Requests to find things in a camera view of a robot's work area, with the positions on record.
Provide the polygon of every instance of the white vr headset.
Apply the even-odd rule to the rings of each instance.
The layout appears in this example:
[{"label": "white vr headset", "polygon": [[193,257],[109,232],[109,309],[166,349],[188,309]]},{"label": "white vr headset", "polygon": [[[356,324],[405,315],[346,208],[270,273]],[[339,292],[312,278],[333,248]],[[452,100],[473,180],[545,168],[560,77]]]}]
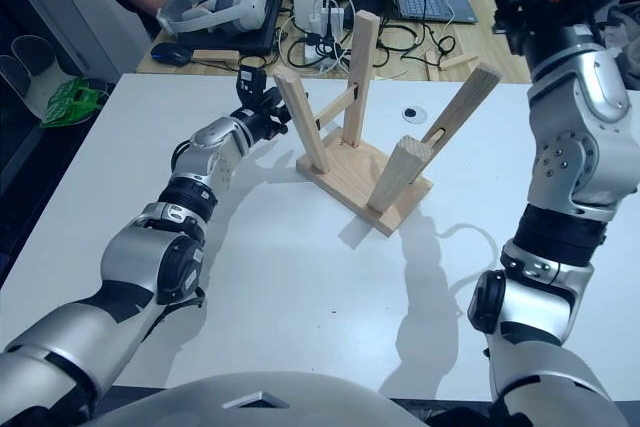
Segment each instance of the white vr headset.
[{"label": "white vr headset", "polygon": [[267,0],[169,0],[156,15],[169,34],[220,29],[229,37],[262,27]]}]

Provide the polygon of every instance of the white table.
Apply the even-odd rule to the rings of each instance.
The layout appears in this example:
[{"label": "white table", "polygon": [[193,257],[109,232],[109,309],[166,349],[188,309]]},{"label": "white table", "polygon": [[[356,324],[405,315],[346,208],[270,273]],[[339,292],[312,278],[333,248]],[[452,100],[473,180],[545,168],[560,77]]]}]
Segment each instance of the white table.
[{"label": "white table", "polygon": [[[98,288],[107,242],[157,198],[174,146],[239,106],[234,82],[122,78],[2,290],[0,345]],[[344,81],[305,86],[319,110]],[[363,138],[386,152],[403,134],[419,138],[457,88],[375,82]],[[390,239],[295,171],[302,145],[294,132],[258,147],[214,213],[206,309],[169,317],[118,384],[171,387],[227,372],[292,370],[389,397],[488,400],[484,337],[463,312],[526,203],[534,153],[526,90],[498,86],[429,166],[435,187]],[[640,95],[632,98],[640,106]],[[426,124],[401,118],[410,105],[427,110]],[[634,133],[640,138],[638,115]],[[610,224],[567,343],[615,400],[640,399],[639,215],[640,195],[631,196]]]}]

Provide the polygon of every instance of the power strip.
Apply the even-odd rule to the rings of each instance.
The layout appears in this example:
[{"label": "power strip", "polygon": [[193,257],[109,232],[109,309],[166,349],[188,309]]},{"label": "power strip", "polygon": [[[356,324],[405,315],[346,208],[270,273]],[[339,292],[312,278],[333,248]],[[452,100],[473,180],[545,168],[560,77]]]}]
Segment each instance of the power strip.
[{"label": "power strip", "polygon": [[[323,7],[323,0],[293,0],[295,21],[298,27],[306,32],[312,32],[324,37],[327,33],[329,20],[329,8]],[[331,34],[334,39],[340,41],[344,29],[344,9],[331,9]],[[304,62],[311,64],[320,60],[322,56],[316,51],[315,45],[305,45]],[[313,67],[320,70],[331,68],[336,63],[335,59],[326,58]]]}]

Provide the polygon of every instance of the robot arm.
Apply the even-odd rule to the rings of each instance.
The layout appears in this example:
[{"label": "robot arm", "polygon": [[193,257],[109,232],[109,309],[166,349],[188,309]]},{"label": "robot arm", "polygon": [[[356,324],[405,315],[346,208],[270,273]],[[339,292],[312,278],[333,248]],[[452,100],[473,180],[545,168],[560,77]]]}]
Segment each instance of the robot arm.
[{"label": "robot arm", "polygon": [[480,278],[468,312],[487,337],[501,425],[626,425],[587,365],[562,347],[606,225],[640,182],[629,98],[589,25],[607,2],[496,0],[496,28],[531,70],[536,141],[528,205],[503,248],[504,269]]},{"label": "robot arm", "polygon": [[265,85],[263,71],[242,68],[242,107],[178,146],[158,200],[107,246],[100,290],[58,307],[0,354],[0,425],[86,420],[159,320],[202,304],[202,249],[216,203],[251,147],[287,132],[287,109]]}]

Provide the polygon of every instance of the white charger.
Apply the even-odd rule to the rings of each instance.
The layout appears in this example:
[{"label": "white charger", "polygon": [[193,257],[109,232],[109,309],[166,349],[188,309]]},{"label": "white charger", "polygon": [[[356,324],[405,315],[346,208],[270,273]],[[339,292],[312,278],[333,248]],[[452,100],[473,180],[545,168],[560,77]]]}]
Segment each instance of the white charger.
[{"label": "white charger", "polygon": [[311,16],[320,15],[322,0],[293,0],[293,14],[296,25],[307,32],[314,32],[311,28]]}]

